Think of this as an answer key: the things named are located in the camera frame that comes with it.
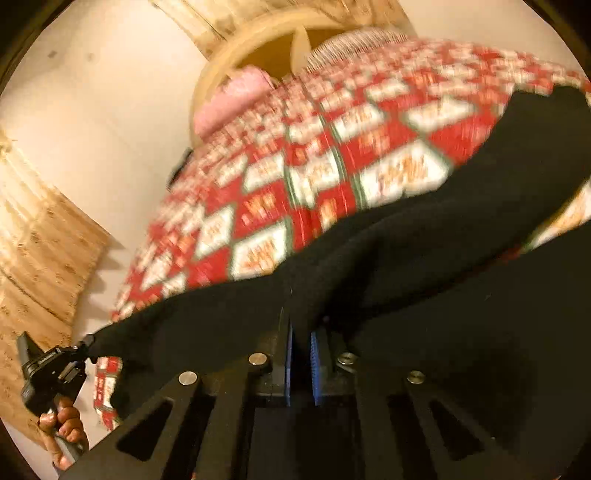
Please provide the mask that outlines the person's left hand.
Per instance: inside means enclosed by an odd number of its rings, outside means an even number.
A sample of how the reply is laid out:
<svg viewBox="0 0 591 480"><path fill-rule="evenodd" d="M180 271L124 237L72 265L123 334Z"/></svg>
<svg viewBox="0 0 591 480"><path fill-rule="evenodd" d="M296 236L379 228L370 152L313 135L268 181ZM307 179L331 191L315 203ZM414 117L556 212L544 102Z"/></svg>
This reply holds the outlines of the person's left hand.
<svg viewBox="0 0 591 480"><path fill-rule="evenodd" d="M80 412L68 397L60 397L54 410L43 413L39 417L38 430L44 447L51 456L53 466L58 473L67 470L73 464L61 451L56 441L58 437L76 444L83 451L87 451L89 448L88 437L84 431Z"/></svg>

